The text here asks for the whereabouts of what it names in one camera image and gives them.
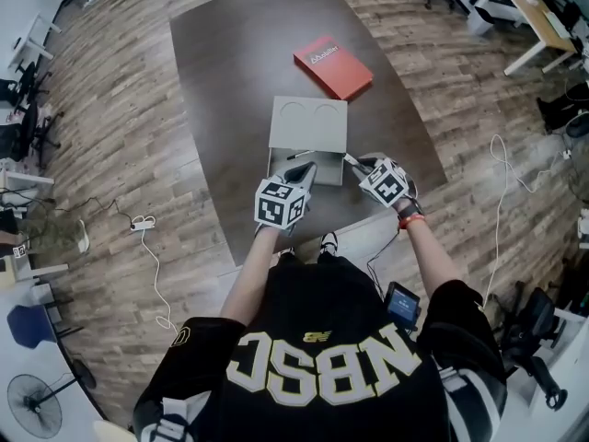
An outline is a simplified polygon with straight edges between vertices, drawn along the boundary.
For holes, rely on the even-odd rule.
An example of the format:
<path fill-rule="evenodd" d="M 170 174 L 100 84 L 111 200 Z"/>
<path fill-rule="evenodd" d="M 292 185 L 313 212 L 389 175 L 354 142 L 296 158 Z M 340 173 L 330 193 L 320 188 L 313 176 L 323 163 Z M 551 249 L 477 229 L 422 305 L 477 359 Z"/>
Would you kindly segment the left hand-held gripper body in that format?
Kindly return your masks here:
<path fill-rule="evenodd" d="M 306 213 L 313 184 L 313 180 L 287 183 L 276 176 L 262 180 L 254 202 L 257 231 L 272 227 L 290 235 Z"/>

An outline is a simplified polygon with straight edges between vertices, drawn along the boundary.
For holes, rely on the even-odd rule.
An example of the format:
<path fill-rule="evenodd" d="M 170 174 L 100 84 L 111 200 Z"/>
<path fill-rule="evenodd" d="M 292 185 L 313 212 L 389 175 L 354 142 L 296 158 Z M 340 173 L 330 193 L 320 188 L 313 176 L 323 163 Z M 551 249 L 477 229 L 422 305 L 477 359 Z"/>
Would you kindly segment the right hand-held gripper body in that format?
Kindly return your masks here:
<path fill-rule="evenodd" d="M 358 159 L 360 189 L 377 203 L 391 207 L 402 198 L 409 198 L 410 186 L 404 170 L 390 157 Z"/>

